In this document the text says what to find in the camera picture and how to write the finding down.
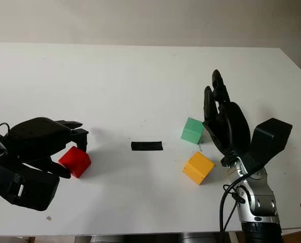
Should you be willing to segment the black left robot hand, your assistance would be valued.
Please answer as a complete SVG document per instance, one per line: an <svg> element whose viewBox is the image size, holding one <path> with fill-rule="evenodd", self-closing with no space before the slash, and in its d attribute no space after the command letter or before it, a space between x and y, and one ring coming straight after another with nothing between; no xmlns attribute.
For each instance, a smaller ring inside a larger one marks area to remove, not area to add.
<svg viewBox="0 0 301 243"><path fill-rule="evenodd" d="M53 162L51 156L65 149L70 142L85 152L89 132L81 126L82 123L77 121L36 117L12 127L4 136L3 144L21 163L69 179L70 171Z"/></svg>

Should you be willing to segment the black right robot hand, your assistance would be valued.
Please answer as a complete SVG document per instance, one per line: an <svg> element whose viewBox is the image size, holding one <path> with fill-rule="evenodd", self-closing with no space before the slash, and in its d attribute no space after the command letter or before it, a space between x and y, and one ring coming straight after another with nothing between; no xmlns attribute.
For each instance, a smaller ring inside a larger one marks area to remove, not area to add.
<svg viewBox="0 0 301 243"><path fill-rule="evenodd" d="M250 147L248 123L238 104L230 101L220 72L212 73L212 86L204 89L203 125L217 149L223 154L221 164L228 167Z"/></svg>

